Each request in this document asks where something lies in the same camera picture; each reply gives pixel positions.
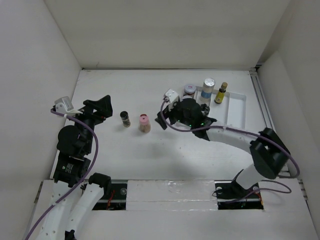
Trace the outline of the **pink lid spice jar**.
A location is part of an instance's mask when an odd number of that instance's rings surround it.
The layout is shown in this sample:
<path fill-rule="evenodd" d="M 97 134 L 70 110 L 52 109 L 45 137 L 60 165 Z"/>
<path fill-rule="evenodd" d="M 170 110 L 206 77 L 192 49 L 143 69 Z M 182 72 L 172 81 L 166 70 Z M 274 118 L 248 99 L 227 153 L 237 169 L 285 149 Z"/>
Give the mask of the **pink lid spice jar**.
<path fill-rule="evenodd" d="M 142 133 L 149 133 L 151 130 L 151 124 L 149 117 L 146 114 L 141 114 L 139 117 L 139 128 Z"/>

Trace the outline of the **white lid brown sauce jar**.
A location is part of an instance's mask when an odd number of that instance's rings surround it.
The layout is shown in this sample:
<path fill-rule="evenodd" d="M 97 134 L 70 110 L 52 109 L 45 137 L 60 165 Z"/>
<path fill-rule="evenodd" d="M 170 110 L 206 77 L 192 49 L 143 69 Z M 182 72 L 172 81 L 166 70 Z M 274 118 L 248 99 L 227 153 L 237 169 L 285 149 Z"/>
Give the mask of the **white lid brown sauce jar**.
<path fill-rule="evenodd" d="M 193 98 L 195 96 L 195 93 L 196 93 L 196 86 L 193 85 L 193 84 L 186 84 L 184 86 L 184 90 L 183 90 L 183 95 L 184 96 L 189 96 L 191 98 Z"/>

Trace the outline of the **black lid white powder jar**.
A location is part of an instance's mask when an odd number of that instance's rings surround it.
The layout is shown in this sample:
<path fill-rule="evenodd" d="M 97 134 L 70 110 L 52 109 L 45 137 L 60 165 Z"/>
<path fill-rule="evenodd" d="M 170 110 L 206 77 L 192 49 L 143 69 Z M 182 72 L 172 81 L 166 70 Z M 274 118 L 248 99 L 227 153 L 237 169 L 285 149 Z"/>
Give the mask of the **black lid white powder jar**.
<path fill-rule="evenodd" d="M 205 103 L 201 104 L 200 107 L 202 115 L 205 117 L 208 116 L 208 114 L 210 113 L 210 107 Z"/>

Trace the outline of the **blue label silver lid jar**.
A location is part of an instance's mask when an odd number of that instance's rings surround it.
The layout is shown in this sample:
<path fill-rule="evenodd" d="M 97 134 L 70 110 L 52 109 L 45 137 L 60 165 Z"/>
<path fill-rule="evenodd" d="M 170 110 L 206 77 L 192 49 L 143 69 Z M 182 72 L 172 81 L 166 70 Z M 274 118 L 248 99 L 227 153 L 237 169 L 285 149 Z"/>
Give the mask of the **blue label silver lid jar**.
<path fill-rule="evenodd" d="M 206 78 L 204 80 L 200 97 L 199 97 L 201 102 L 203 103 L 210 102 L 215 84 L 216 84 L 216 81 L 213 78 Z"/>

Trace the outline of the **yellow label bottle cork cap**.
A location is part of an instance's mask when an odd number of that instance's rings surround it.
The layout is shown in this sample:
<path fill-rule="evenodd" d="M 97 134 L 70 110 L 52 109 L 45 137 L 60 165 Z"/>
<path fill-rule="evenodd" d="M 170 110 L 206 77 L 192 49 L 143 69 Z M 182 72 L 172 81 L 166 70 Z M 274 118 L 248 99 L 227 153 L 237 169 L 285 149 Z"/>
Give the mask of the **yellow label bottle cork cap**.
<path fill-rule="evenodd" d="M 223 82 L 215 96 L 215 99 L 214 99 L 214 102 L 216 104 L 221 104 L 223 99 L 224 99 L 224 96 L 225 96 L 225 93 L 226 93 L 226 90 L 227 90 L 227 87 L 228 87 L 228 83 L 227 82 Z"/>

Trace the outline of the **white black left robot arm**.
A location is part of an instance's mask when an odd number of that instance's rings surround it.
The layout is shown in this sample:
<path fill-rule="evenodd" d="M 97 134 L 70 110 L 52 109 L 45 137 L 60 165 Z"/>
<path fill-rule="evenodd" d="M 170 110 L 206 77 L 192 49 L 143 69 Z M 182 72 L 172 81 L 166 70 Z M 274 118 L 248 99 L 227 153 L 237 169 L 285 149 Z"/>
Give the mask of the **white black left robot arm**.
<path fill-rule="evenodd" d="M 33 225 L 30 238 L 39 223 L 38 240 L 75 240 L 90 211 L 112 191 L 110 176 L 89 176 L 99 151 L 95 126 L 113 115 L 110 95 L 99 100 L 85 100 L 76 110 L 68 96 L 54 102 L 50 112 L 72 121 L 57 135 L 58 159 L 53 174 L 50 206 Z"/>

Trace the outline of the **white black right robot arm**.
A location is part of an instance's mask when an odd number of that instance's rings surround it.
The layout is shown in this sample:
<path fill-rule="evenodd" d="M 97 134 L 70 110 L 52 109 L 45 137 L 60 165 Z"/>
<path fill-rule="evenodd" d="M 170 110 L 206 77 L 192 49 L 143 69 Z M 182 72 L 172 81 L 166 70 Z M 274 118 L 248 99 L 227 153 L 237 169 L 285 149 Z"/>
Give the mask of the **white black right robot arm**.
<path fill-rule="evenodd" d="M 256 193 L 254 185 L 260 181 L 276 179 L 291 159 L 291 154 L 279 136 L 271 128 L 253 133 L 220 123 L 208 117 L 207 106 L 193 98 L 180 99 L 165 96 L 155 121 L 163 130 L 171 128 L 182 133 L 193 133 L 208 142 L 223 143 L 240 149 L 252 158 L 252 164 L 242 169 L 226 186 L 215 194 L 231 203 Z"/>

